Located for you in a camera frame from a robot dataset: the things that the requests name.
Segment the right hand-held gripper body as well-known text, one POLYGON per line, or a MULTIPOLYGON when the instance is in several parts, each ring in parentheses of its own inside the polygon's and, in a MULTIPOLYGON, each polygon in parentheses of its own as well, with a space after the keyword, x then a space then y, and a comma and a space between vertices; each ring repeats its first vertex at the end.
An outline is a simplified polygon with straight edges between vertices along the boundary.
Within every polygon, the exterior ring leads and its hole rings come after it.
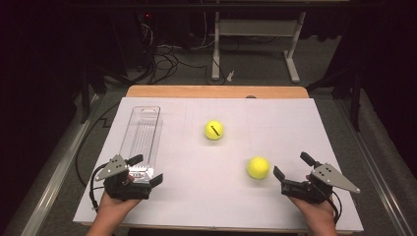
POLYGON ((303 200, 309 204, 321 204, 330 198, 333 187, 355 194, 361 192, 331 164, 313 162, 311 166, 313 169, 309 174, 309 179, 304 182, 287 180, 285 175, 281 173, 281 194, 303 200))

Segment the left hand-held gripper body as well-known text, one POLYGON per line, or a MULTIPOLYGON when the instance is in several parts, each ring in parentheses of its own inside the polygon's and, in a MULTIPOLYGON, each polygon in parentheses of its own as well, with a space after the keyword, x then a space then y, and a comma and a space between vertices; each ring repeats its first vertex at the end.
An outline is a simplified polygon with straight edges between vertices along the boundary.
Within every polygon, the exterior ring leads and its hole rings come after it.
POLYGON ((121 201, 147 200, 150 195, 149 183, 135 183, 130 180, 128 159, 116 154, 107 163, 98 168, 94 177, 96 182, 103 181, 105 192, 112 198, 121 201))

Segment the yellow tennis ball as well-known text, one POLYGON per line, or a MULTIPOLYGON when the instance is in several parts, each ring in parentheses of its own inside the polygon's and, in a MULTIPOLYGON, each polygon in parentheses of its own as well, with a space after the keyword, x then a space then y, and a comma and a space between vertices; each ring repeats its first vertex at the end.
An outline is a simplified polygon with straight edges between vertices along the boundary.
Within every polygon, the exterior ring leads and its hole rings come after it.
POLYGON ((254 179, 265 179, 269 172, 268 160, 261 156, 251 158, 247 164, 247 172, 254 179))
POLYGON ((209 140, 219 140, 223 137, 223 125, 217 120, 210 120, 205 124, 205 136, 209 140))

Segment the clear plastic ball container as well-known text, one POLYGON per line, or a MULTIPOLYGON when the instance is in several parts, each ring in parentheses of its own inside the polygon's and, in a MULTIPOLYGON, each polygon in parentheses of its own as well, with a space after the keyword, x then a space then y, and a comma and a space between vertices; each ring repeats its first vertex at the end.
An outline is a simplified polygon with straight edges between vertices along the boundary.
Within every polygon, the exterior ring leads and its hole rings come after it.
POLYGON ((139 154, 143 160, 129 167, 130 175, 136 182, 152 179, 157 159, 158 145, 162 130, 158 106, 136 106, 133 108, 119 153, 124 159, 139 154))

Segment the person's right hand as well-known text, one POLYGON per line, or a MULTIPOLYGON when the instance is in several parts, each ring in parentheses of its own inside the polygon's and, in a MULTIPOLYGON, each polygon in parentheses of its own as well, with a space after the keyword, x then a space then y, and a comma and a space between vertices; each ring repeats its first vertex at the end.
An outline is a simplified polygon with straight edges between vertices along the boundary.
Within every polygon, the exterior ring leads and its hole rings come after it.
POLYGON ((289 200, 302 212, 309 228, 325 229, 335 227, 333 209, 329 203, 314 205, 293 197, 289 197, 289 200))

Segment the person's left hand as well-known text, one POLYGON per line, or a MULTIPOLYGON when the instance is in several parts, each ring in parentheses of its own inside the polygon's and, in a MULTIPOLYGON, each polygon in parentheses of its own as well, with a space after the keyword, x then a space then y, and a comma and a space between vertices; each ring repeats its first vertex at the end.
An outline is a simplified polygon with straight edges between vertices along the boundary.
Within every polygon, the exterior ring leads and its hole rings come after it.
POLYGON ((123 220, 140 202, 141 200, 121 201, 112 199, 106 192, 103 192, 97 216, 105 219, 123 220))

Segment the black stand leg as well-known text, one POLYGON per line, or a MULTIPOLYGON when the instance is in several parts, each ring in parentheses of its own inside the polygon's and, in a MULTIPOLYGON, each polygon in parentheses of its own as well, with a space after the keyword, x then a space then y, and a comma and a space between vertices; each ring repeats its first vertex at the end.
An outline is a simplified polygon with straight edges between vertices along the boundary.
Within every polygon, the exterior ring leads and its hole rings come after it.
POLYGON ((122 76, 115 72, 112 72, 97 64, 84 64, 80 71, 81 79, 81 98, 82 98, 82 119, 81 123, 85 124, 91 114, 90 110, 90 98, 89 88, 98 94, 106 93, 106 86, 104 85, 104 79, 108 76, 114 79, 116 82, 121 83, 124 86, 131 86, 133 82, 126 76, 122 76))
POLYGON ((349 66, 338 72, 324 76, 322 79, 306 86, 307 92, 318 88, 333 86, 331 96, 334 99, 350 99, 349 119, 353 128, 359 132, 359 109, 362 70, 357 66, 349 66))

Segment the wooden table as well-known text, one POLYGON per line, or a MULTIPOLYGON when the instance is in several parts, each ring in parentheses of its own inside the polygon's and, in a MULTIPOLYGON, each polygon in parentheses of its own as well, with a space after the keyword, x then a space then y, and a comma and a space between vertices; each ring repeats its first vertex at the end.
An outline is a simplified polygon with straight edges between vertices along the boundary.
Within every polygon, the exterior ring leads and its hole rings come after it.
POLYGON ((187 98, 308 98, 302 87, 231 87, 231 86, 131 86, 127 97, 187 98))

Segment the dark computer tower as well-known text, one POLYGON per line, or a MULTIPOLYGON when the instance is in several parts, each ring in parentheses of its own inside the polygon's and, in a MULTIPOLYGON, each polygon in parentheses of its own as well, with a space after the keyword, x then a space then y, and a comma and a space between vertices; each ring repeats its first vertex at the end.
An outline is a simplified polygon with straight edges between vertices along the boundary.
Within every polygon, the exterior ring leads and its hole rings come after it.
POLYGON ((150 51, 146 48, 146 29, 135 12, 115 13, 111 22, 117 38, 123 64, 128 68, 145 68, 150 64, 150 51))

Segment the aluminium floor rail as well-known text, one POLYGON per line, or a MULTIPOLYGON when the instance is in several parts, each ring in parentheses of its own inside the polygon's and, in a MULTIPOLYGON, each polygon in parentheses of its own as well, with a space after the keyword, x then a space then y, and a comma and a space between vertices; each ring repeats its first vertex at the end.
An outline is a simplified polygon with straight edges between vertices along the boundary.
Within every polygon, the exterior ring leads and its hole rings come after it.
POLYGON ((40 228, 57 199, 70 166, 75 158, 76 151, 87 133, 91 123, 90 117, 100 105, 102 97, 94 94, 88 100, 89 114, 83 121, 82 101, 77 98, 78 110, 70 125, 59 140, 51 156, 37 175, 30 190, 25 197, 24 207, 28 217, 18 236, 37 236, 40 228))
POLYGON ((417 236, 417 179, 399 155, 386 128, 365 99, 359 109, 359 130, 350 120, 350 103, 336 100, 355 137, 370 178, 398 236, 417 236))

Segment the white metal stand frame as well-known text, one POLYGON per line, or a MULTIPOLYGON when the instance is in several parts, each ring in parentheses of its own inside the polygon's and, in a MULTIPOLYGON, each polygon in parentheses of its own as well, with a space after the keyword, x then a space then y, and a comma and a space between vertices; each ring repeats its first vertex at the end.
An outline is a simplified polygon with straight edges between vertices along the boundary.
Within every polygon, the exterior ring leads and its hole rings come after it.
POLYGON ((305 12, 298 14, 297 20, 225 20, 219 13, 214 18, 214 42, 211 66, 211 78, 214 81, 220 79, 220 51, 219 40, 222 35, 227 36, 274 36, 290 37, 291 45, 288 50, 282 52, 290 79, 294 84, 300 82, 300 78, 293 60, 293 54, 304 25, 305 12))

